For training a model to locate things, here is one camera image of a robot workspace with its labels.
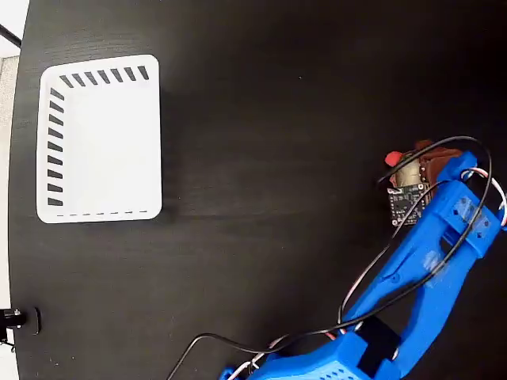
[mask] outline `black clamp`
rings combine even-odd
[[[33,335],[38,335],[41,329],[40,311],[36,307],[35,310],[35,329]],[[7,329],[21,329],[32,318],[25,312],[19,309],[0,309],[0,344],[5,344],[11,347],[14,352],[14,344],[7,341]]]

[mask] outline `red object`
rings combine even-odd
[[[387,154],[384,161],[386,162],[386,164],[388,164],[392,168],[393,166],[396,166],[396,164],[398,164],[400,162],[400,160],[402,159],[402,156],[403,156],[403,153],[397,152],[397,151],[392,151],[389,154]]]

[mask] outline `blue plastic part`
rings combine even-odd
[[[219,380],[227,380],[233,373],[235,369],[231,367],[227,367],[219,376]]]
[[[266,362],[248,380],[361,380],[369,377],[357,365],[367,344],[354,332],[340,336],[306,355],[291,356]],[[384,360],[375,380],[398,380],[399,369]]]
[[[439,187],[419,222],[345,315],[345,320],[367,313],[385,296],[426,276],[442,260],[445,252],[441,241],[454,245],[478,206],[477,196],[460,180],[463,170],[476,164],[476,158],[469,152],[449,161],[438,179],[450,182]],[[452,259],[417,291],[398,356],[392,361],[384,359],[373,380],[398,380],[425,354],[444,327],[468,271],[477,259],[486,255],[500,229],[498,217],[484,207]],[[309,354],[271,358],[248,380],[372,380],[358,368],[367,346],[350,329]]]

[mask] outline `dark wood grain surface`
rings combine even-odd
[[[10,156],[21,380],[165,378],[197,333],[265,345],[328,325],[391,232],[383,156],[470,134],[507,182],[507,5],[495,1],[30,3]],[[36,216],[39,81],[50,66],[152,54],[163,209],[154,220]],[[505,373],[506,240],[469,275],[410,379]],[[387,313],[401,328],[399,307]],[[203,343],[178,379],[248,356]]]

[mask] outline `cable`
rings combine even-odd
[[[222,342],[224,344],[227,344],[228,346],[235,348],[239,351],[249,352],[249,353],[254,353],[254,354],[272,354],[272,353],[283,350],[284,348],[290,346],[291,344],[293,344],[297,340],[303,339],[307,336],[331,333],[331,332],[338,330],[338,329],[343,329],[343,328],[346,328],[346,327],[349,327],[352,325],[356,325],[357,323],[364,321],[364,320],[380,313],[381,311],[383,311],[387,307],[389,307],[389,306],[395,304],[396,302],[400,301],[401,299],[405,298],[407,295],[409,295],[410,293],[412,293],[413,291],[417,290],[419,287],[422,287],[425,283],[430,281],[446,265],[446,263],[448,263],[448,261],[452,258],[452,256],[456,252],[456,250],[465,242],[465,239],[467,238],[468,234],[472,231],[474,224],[480,215],[480,211],[482,209],[482,206],[484,206],[484,202],[486,201],[486,196],[488,194],[488,191],[490,190],[491,179],[493,178],[493,162],[492,162],[490,151],[482,144],[482,142],[480,142],[479,140],[477,140],[473,137],[470,137],[470,136],[449,137],[449,138],[434,142],[433,144],[428,145],[426,148],[418,150],[413,155],[411,155],[409,158],[407,158],[405,161],[398,163],[395,167],[393,167],[391,170],[389,170],[389,172],[386,175],[384,175],[379,180],[377,180],[377,184],[381,184],[385,180],[387,180],[389,177],[391,177],[392,174],[396,173],[402,167],[407,165],[409,162],[419,158],[423,154],[426,154],[427,152],[431,151],[432,149],[435,149],[439,146],[442,146],[447,143],[452,143],[455,141],[473,142],[473,143],[476,143],[478,146],[480,146],[484,150],[484,153],[486,154],[486,156],[488,158],[488,177],[486,178],[486,186],[484,187],[484,193],[482,194],[482,198],[479,200],[478,206],[475,208],[474,214],[472,215],[467,228],[465,228],[465,231],[458,238],[457,242],[451,247],[451,249],[449,250],[447,255],[442,259],[442,261],[440,261],[436,265],[436,267],[429,274],[425,275],[422,279],[420,279],[419,281],[414,283],[412,286],[406,288],[403,292],[401,292],[401,293],[397,294],[396,296],[394,296],[393,298],[385,301],[383,304],[377,306],[376,308],[370,310],[369,312],[367,312],[363,315],[360,315],[359,317],[353,318],[351,320],[348,320],[348,321],[345,321],[342,323],[338,323],[336,325],[332,325],[332,326],[324,328],[324,329],[311,330],[311,331],[306,331],[306,332],[302,332],[299,334],[293,334],[290,336],[290,339],[287,339],[287,341],[285,343],[277,345],[274,348],[257,350],[255,348],[251,348],[248,345],[241,344],[239,342],[235,342],[231,339],[228,339],[225,336],[220,336],[218,334],[213,334],[213,333],[209,333],[209,332],[197,335],[190,342],[190,344],[187,346],[187,348],[183,351],[180,358],[178,359],[178,361],[174,365],[173,369],[171,370],[171,372],[167,376],[167,380],[171,380],[173,378],[173,376],[176,374],[177,370],[180,368],[180,366],[185,361],[185,359],[188,356],[188,354],[190,353],[190,351],[192,351],[193,347],[200,340],[214,339],[214,340],[217,340],[217,341]]]
[[[481,168],[469,168],[469,169],[466,169],[464,170],[462,173],[461,173],[461,179],[464,179],[464,177],[467,175],[467,173],[469,172],[472,172],[473,173],[478,173],[482,178],[487,178],[488,177],[488,173],[487,171],[485,171],[484,169],[481,169]],[[503,218],[501,219],[501,226],[505,226],[505,224],[507,223],[507,209],[505,208],[505,206],[507,205],[507,198],[505,198],[505,192],[504,192],[504,189],[501,187],[501,185],[498,183],[497,180],[495,180],[494,178],[491,179],[491,183],[493,184],[493,186],[498,190],[498,192],[500,193],[500,197],[501,197],[501,203],[500,203],[500,207],[498,208],[498,210],[501,210],[502,208],[504,209],[504,216]]]
[[[363,272],[359,275],[359,277],[357,277],[356,281],[354,282],[354,284],[350,287],[349,289],[349,293],[347,293],[347,295],[345,296],[345,298],[343,298],[343,301],[341,302],[341,305],[340,307],[338,308],[338,319],[337,319],[337,322],[338,323],[341,323],[341,315],[343,314],[343,312],[345,311],[345,307],[347,305],[347,302],[350,300],[350,298],[352,297],[352,295],[354,294],[354,291],[356,291],[357,287],[359,287],[359,285],[361,284],[361,282],[363,281],[364,277],[372,270],[372,268],[375,266],[375,264],[380,260],[380,258],[387,252],[387,250],[391,247],[391,243],[393,241],[394,238],[396,238],[396,235],[398,234],[398,232],[402,229],[402,227],[405,225],[407,219],[410,217],[410,215],[414,212],[415,208],[418,206],[418,204],[423,200],[425,199],[425,197],[436,187],[436,186],[439,186],[445,182],[448,182],[448,180],[441,180],[439,182],[436,182],[435,184],[432,184],[428,189],[425,190],[425,192],[423,192],[421,194],[421,196],[419,197],[419,199],[417,200],[417,202],[415,202],[411,207],[410,209],[406,212],[405,216],[403,217],[403,220],[401,223],[398,224],[398,227],[396,228],[395,232],[391,235],[391,237],[389,238],[389,242],[387,243],[387,245],[382,249],[382,251],[380,251],[380,253],[376,256],[375,259],[373,259],[373,261],[366,267],[366,269],[363,270]],[[345,329],[341,329],[340,330],[342,334],[345,334],[347,333],[347,330]]]

